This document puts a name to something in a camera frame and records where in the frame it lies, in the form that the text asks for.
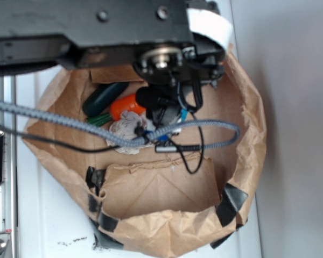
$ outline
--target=paper bag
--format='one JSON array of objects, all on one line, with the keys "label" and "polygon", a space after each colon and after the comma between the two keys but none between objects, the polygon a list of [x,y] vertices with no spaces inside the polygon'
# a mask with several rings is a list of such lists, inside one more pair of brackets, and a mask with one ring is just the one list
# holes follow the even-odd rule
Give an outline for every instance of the paper bag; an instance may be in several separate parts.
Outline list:
[{"label": "paper bag", "polygon": [[[266,124],[261,97],[231,54],[228,55],[225,66],[225,75],[217,90],[209,85],[202,87],[204,105],[197,113],[198,119],[226,120],[241,129],[241,136],[233,145],[205,152],[214,169],[215,191],[220,194],[217,205],[210,203],[210,207],[203,206],[201,211],[173,207],[163,211],[151,209],[150,213],[146,213],[149,212],[147,209],[144,214],[137,212],[132,217],[128,214],[115,218],[117,215],[106,213],[105,198],[110,194],[105,189],[106,186],[101,189],[99,196],[89,189],[86,183],[88,167],[109,168],[110,171],[110,165],[116,164],[116,168],[131,170],[133,167],[152,163],[177,163],[179,154],[155,153],[153,148],[142,149],[137,155],[124,155],[114,151],[82,154],[52,144],[32,140],[25,142],[41,164],[94,222],[95,227],[117,240],[123,249],[157,257],[177,257],[208,243],[216,247],[221,242],[217,240],[223,239],[247,222],[266,152]],[[119,74],[120,81],[133,81],[119,98],[146,85],[146,82],[131,74],[126,78],[120,68],[102,68],[95,73],[94,76],[92,70],[62,70],[48,86],[38,108],[84,121],[86,116],[81,105],[96,89],[96,83],[118,81],[117,76],[112,74]],[[93,135],[42,121],[30,120],[26,130],[83,148],[97,149],[106,146],[105,140]],[[206,144],[227,140],[233,135],[231,131],[209,126],[203,127],[203,133]],[[183,144],[200,142],[197,128],[185,128],[174,139]],[[116,188],[111,191],[116,195],[120,194]]]}]

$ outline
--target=black electrical tape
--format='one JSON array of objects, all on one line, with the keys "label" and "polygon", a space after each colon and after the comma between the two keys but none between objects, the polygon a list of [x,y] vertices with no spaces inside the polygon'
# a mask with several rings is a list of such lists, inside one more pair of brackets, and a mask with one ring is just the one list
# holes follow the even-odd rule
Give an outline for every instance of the black electrical tape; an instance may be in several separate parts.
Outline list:
[{"label": "black electrical tape", "polygon": [[98,224],[90,219],[91,227],[95,234],[95,246],[96,247],[102,247],[106,249],[116,249],[116,250],[123,250],[123,244],[116,241],[115,239],[109,237],[108,235],[104,234],[103,232],[100,232],[98,230]]},{"label": "black electrical tape", "polygon": [[99,225],[106,231],[113,232],[118,224],[118,220],[105,215],[103,212],[98,217]]},{"label": "black electrical tape", "polygon": [[[228,183],[225,185],[222,192],[221,203],[216,207],[217,217],[219,218],[219,221],[223,227],[227,226],[234,220],[234,218],[237,216],[238,211],[242,208],[247,198],[248,194],[238,189],[237,187],[234,187],[233,185]],[[213,249],[216,249],[226,239],[228,239],[230,235],[214,241],[210,246]]]}]

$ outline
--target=black wire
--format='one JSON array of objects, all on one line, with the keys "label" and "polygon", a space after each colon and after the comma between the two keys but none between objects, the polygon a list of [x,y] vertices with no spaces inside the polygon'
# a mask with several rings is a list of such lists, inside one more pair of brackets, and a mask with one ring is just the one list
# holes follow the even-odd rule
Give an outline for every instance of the black wire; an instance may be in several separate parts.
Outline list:
[{"label": "black wire", "polygon": [[[193,113],[191,113],[192,117],[194,120],[197,120],[195,115]],[[177,152],[181,155],[181,158],[183,160],[183,163],[188,171],[189,174],[195,174],[196,172],[199,171],[201,165],[202,165],[202,162],[203,162],[203,157],[205,155],[205,138],[203,137],[203,131],[202,131],[202,128],[201,126],[198,127],[199,128],[199,132],[200,132],[200,137],[201,137],[201,156],[200,156],[200,161],[199,161],[199,164],[197,166],[197,168],[194,170],[194,171],[191,171],[190,168],[189,168],[189,165],[188,165],[188,162],[187,160],[185,159],[185,156],[183,154],[183,150],[181,149],[181,145],[178,145],[177,143],[175,143],[173,140],[169,139],[169,141],[176,147],[177,149]]]},{"label": "black wire", "polygon": [[15,136],[20,136],[20,137],[23,137],[23,138],[26,138],[26,139],[45,142],[45,143],[48,143],[48,144],[55,144],[55,145],[61,146],[63,148],[68,148],[68,149],[71,149],[73,151],[83,152],[83,153],[107,152],[107,151],[111,151],[113,149],[119,148],[119,146],[110,146],[110,147],[101,148],[101,149],[83,149],[83,148],[80,148],[80,147],[77,147],[77,146],[74,146],[74,145],[71,145],[71,144],[67,144],[67,143],[65,143],[63,141],[52,140],[52,139],[41,137],[41,136],[38,136],[38,135],[18,132],[16,130],[9,129],[9,128],[7,128],[5,126],[2,126],[2,125],[0,125],[0,130],[4,131],[5,133],[13,134]]}]

